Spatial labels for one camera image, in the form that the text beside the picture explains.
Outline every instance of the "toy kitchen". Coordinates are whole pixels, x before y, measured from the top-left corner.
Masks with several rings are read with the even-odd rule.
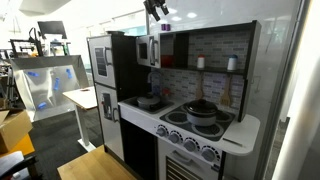
[[[105,151],[138,179],[222,179],[259,131],[246,105],[260,28],[88,38]]]

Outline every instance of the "small jar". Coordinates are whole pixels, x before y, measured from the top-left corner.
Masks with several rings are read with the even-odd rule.
[[[238,56],[233,54],[229,56],[229,62],[228,62],[228,70],[233,71],[237,70],[237,61],[238,61]]]
[[[204,66],[205,66],[204,55],[200,54],[200,55],[198,56],[198,60],[197,60],[197,68],[203,69]]]

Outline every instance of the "stovetop burner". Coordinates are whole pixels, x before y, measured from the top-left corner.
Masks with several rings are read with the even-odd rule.
[[[185,105],[182,105],[161,116],[160,119],[209,140],[219,141],[234,117],[234,114],[221,111],[221,113],[216,115],[215,124],[205,127],[196,126],[187,120],[187,111]]]

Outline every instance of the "hanging utensil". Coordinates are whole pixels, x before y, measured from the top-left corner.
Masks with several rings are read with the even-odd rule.
[[[229,96],[230,81],[231,81],[231,75],[227,75],[225,86],[224,86],[224,92],[220,98],[220,104],[224,106],[230,106],[231,104],[231,99]]]
[[[197,89],[196,89],[196,99],[203,98],[203,90],[202,90],[202,83],[203,83],[203,72],[200,73],[198,81],[197,81]]]

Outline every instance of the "shelf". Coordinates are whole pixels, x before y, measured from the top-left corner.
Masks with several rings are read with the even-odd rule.
[[[241,75],[241,76],[245,74],[243,69],[229,71],[229,70],[227,70],[227,68],[215,68],[215,67],[205,67],[204,69],[198,69],[196,66],[188,66],[188,67],[161,67],[161,69],[175,69],[175,70],[186,70],[186,71],[224,73],[224,74]]]

